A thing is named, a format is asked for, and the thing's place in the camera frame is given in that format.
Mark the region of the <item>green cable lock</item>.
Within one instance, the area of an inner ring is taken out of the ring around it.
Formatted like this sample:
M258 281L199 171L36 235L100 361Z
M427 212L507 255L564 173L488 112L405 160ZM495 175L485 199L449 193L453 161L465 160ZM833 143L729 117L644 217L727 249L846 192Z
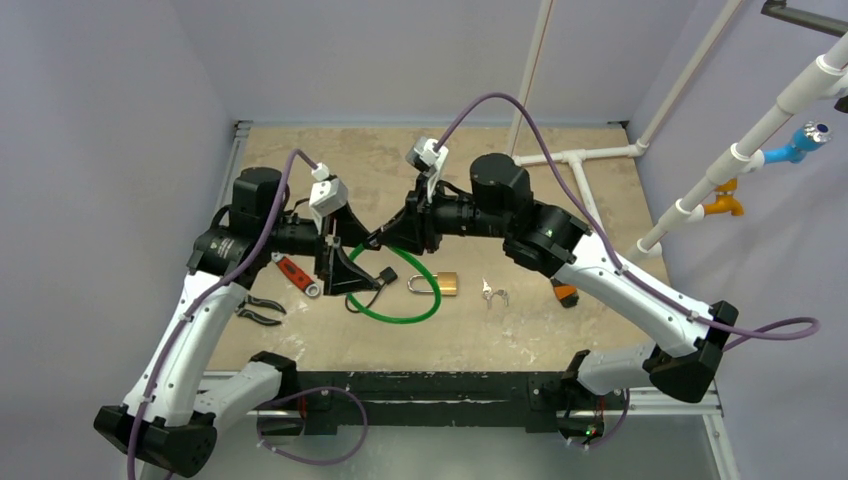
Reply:
M407 317L393 317L389 315L385 315L379 312L376 312L369 307L366 307L362 304L358 299L356 299L352 294L347 294L345 299L351 304L351 306L358 312L361 313L373 320L383 322L386 324L392 325L410 325L416 324L423 321L426 321L432 318L440 309L442 304L442 292L441 288L438 286L438 282L436 279L436 275L433 274L430 270L427 269L418 259L416 259L411 253L396 247L389 247L389 250L404 260L407 264L412 266L419 274L421 274L424 279L427 281L430 287L434 289L433 302L430 308L424 313L407 316Z

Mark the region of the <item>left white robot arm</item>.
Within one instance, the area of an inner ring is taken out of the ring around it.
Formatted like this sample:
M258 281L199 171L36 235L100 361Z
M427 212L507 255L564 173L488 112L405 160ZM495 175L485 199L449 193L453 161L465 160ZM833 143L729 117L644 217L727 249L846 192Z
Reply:
M179 302L151 360L122 402L102 407L94 421L125 455L128 478L193 477L219 436L250 410L304 405L295 362L270 352L253 355L210 390L200 383L227 323L254 303L251 288L278 255L312 257L327 295L375 286L345 253L366 234L346 186L323 164L311 174L304 218L287 209L287 170L244 170L230 201L195 240Z

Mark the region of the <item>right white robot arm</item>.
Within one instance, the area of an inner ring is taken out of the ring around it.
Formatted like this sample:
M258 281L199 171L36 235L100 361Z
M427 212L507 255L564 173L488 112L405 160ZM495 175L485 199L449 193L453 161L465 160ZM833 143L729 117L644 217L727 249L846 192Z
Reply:
M563 208L534 198L529 172L500 153L475 159L470 192L440 181L432 195L419 176L404 206L373 232L373 245L421 255L445 235L500 238L517 265L576 287L632 322L650 342L617 351L575 355L561 392L576 407L615 389L653 386L698 403L710 387L735 324L737 309L687 297L623 261L614 265L601 236Z

